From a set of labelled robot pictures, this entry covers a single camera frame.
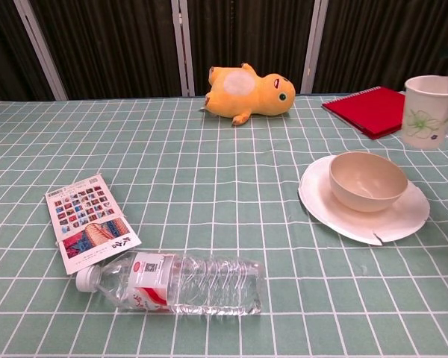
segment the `paper cup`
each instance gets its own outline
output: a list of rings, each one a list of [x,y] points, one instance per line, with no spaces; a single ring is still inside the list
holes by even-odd
[[[419,149],[435,149],[448,133],[448,77],[420,76],[405,82],[402,141]]]

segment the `dark curtain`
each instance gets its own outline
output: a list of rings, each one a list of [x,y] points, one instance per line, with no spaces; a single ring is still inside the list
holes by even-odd
[[[314,0],[188,0],[197,95],[211,87],[211,66],[246,62],[260,76],[276,72],[300,92]]]
[[[13,0],[0,0],[0,101],[54,99]]]
[[[408,78],[448,75],[448,0],[330,0],[313,92],[403,90]]]
[[[70,99],[181,95],[171,1],[31,4]]]

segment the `plastic water bottle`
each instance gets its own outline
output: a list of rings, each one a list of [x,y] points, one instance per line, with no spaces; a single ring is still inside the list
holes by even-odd
[[[135,251],[76,275],[78,291],[100,291],[116,307],[194,315],[257,314],[262,284],[255,261]]]

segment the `red and white label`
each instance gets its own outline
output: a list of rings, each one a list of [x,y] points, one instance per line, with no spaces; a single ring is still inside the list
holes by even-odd
[[[173,255],[138,253],[128,282],[128,300],[141,310],[167,308],[167,284]]]

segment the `plate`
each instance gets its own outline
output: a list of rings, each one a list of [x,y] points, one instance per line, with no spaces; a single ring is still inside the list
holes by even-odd
[[[334,157],[313,162],[299,184],[300,200],[317,220],[345,237],[379,246],[403,239],[425,224],[429,202],[411,181],[397,201],[377,213],[361,213],[340,203],[330,189],[329,168]]]

